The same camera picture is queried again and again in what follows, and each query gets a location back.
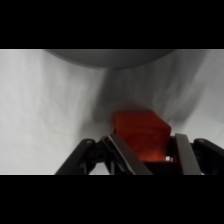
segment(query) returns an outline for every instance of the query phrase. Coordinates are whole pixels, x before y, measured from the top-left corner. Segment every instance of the gray bowl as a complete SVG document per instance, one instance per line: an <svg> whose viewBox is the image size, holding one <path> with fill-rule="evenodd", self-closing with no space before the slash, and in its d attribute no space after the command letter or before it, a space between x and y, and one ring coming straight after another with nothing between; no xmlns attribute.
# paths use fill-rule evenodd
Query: gray bowl
<svg viewBox="0 0 224 224"><path fill-rule="evenodd" d="M174 49L48 49L70 62L98 68L130 68L156 60Z"/></svg>

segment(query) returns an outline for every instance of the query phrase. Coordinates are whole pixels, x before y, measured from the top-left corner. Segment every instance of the white fabric surface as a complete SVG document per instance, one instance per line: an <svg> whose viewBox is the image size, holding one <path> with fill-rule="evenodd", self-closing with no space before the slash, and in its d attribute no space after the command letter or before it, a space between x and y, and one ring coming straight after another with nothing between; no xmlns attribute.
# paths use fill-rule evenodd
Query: white fabric surface
<svg viewBox="0 0 224 224"><path fill-rule="evenodd" d="M0 50L0 174L54 174L117 110L154 110L192 141L224 147L224 50L179 49L148 65L80 67L44 50Z"/></svg>

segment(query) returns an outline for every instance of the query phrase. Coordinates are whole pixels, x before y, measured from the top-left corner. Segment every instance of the red object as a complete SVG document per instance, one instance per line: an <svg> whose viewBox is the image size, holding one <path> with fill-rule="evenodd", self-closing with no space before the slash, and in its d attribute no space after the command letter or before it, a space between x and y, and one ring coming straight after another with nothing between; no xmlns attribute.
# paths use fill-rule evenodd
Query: red object
<svg viewBox="0 0 224 224"><path fill-rule="evenodd" d="M149 112L116 112L115 132L141 161L165 161L171 127Z"/></svg>

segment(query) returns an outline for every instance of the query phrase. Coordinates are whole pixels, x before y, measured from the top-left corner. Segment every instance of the red block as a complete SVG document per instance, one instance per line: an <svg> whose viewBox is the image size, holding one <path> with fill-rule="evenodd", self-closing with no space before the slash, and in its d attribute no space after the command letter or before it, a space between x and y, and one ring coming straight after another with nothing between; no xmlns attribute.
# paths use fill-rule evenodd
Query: red block
<svg viewBox="0 0 224 224"><path fill-rule="evenodd" d="M171 127L149 112L116 112L115 132L141 161L165 161Z"/></svg>

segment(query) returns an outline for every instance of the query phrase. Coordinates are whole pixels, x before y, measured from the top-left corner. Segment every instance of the white cloth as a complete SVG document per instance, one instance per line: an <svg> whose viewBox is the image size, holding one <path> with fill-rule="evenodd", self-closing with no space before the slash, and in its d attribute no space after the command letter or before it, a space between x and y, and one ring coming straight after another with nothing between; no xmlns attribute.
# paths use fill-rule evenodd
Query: white cloth
<svg viewBox="0 0 224 224"><path fill-rule="evenodd" d="M0 174L54 174L118 110L154 110L173 133L224 147L224 50L179 49L134 69L92 69L44 50L0 50Z"/></svg>

